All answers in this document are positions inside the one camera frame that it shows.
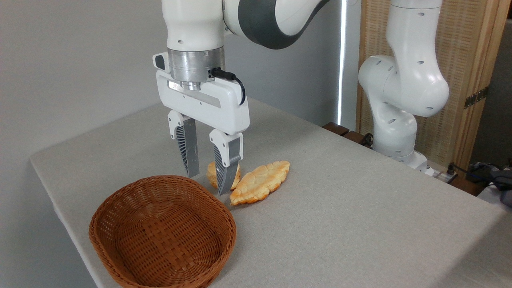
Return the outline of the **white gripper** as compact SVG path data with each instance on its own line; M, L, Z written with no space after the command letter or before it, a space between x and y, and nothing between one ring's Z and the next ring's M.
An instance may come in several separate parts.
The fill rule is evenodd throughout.
M201 84L200 90L187 90L164 71L156 71L161 102L168 113L170 136L177 140L189 178L200 173L196 121L212 126L216 182L219 195L228 193L243 159L243 135L250 125L248 100L242 101L236 82L216 78Z

